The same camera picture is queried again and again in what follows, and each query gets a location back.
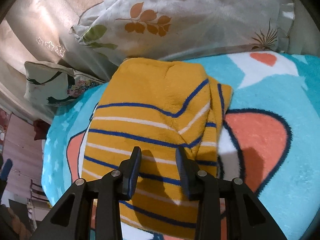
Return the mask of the mustard striped knit sweater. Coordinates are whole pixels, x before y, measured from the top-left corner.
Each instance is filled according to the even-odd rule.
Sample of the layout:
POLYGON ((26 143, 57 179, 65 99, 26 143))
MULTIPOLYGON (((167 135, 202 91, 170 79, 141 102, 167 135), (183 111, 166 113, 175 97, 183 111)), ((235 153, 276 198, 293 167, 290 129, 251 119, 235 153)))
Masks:
POLYGON ((176 148, 202 170, 217 174, 217 143, 232 87, 197 63, 125 60, 108 83, 93 115, 82 177, 101 178, 140 147, 135 194, 120 204, 131 226, 182 239, 195 234, 198 203, 183 194, 176 148))

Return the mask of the teal star fleece blanket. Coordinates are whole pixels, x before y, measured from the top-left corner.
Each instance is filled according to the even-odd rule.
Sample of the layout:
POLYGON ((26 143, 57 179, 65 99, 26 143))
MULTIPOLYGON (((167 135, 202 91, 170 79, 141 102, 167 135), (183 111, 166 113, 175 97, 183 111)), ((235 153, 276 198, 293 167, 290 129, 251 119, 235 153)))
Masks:
MULTIPOLYGON (((319 220, 319 58, 272 51, 184 61, 232 87, 217 143, 217 178, 240 178, 287 239, 319 220)), ((88 130, 108 83, 57 110, 44 147, 42 188, 51 204, 78 178, 88 130)), ((171 239, 127 223, 125 239, 171 239)))

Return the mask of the pink curtain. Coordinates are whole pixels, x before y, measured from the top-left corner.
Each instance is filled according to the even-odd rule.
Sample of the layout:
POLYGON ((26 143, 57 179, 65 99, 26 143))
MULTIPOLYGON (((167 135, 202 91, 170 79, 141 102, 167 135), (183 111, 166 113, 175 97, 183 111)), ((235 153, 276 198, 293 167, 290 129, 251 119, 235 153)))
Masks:
POLYGON ((5 197, 23 204, 32 198, 32 183, 41 191, 42 141, 34 140, 35 135, 27 121, 1 110, 1 153, 4 160, 11 159, 13 163, 5 197))

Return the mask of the floral print pillow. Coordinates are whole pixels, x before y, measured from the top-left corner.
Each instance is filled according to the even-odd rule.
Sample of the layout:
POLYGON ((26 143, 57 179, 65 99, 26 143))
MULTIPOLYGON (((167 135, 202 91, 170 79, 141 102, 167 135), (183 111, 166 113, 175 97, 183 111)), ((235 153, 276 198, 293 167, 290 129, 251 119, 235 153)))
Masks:
POLYGON ((24 98, 37 105, 62 106, 104 83, 91 75, 50 62, 24 63, 24 98))

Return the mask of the white leaf print pillow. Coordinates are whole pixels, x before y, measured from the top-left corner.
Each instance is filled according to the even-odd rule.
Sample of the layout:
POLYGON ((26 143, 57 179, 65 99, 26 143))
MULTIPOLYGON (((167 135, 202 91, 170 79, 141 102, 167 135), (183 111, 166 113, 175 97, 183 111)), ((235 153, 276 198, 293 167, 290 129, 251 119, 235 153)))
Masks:
POLYGON ((294 19, 293 0, 103 0, 82 13, 72 33, 118 65, 128 57, 285 51, 294 19))

